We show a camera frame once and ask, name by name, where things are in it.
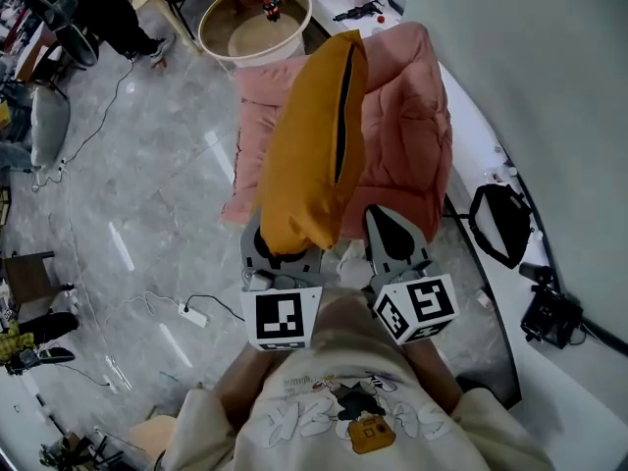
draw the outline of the gray shoe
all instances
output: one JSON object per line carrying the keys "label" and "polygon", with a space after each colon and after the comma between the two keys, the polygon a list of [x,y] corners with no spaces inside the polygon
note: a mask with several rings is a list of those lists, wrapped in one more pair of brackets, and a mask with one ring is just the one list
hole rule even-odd
{"label": "gray shoe", "polygon": [[164,56],[168,53],[170,49],[172,49],[175,44],[176,36],[174,33],[169,33],[165,38],[160,38],[157,40],[157,50],[150,55],[150,63],[156,65]]}

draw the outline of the white marker cube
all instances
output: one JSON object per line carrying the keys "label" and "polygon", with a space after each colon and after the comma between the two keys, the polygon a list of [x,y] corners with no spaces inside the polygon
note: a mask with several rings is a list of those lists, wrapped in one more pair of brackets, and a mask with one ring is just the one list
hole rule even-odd
{"label": "white marker cube", "polygon": [[322,288],[266,289],[240,295],[248,341],[260,350],[309,347]]}
{"label": "white marker cube", "polygon": [[460,313],[449,274],[385,285],[373,310],[399,345],[437,334]]}

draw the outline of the black bag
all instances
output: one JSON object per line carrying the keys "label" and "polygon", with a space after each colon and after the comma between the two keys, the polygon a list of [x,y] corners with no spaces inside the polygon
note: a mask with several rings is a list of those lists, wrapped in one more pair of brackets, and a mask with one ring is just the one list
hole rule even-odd
{"label": "black bag", "polygon": [[[507,256],[491,245],[476,223],[475,216],[485,196]],[[510,185],[485,184],[476,190],[469,211],[469,227],[478,246],[508,269],[514,269],[521,261],[530,237],[532,210],[523,202],[522,197],[523,194],[517,194]]]}

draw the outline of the power strip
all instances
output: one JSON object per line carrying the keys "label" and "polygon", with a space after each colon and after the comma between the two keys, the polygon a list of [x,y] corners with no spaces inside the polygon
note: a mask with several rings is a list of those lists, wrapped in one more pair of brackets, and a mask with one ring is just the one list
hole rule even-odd
{"label": "power strip", "polygon": [[187,321],[191,321],[201,328],[205,328],[207,326],[207,316],[204,316],[197,310],[190,309],[189,307],[187,307],[187,311],[185,311],[184,303],[179,304],[179,315],[185,317]]}

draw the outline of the black pants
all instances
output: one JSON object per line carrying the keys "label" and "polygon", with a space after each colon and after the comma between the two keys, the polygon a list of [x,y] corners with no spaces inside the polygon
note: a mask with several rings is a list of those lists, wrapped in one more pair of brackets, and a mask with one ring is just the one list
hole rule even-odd
{"label": "black pants", "polygon": [[56,312],[20,324],[20,335],[33,334],[35,345],[58,339],[79,327],[71,312]]}
{"label": "black pants", "polygon": [[137,14],[127,0],[80,0],[77,21],[125,56],[148,56],[159,42],[139,27]]}

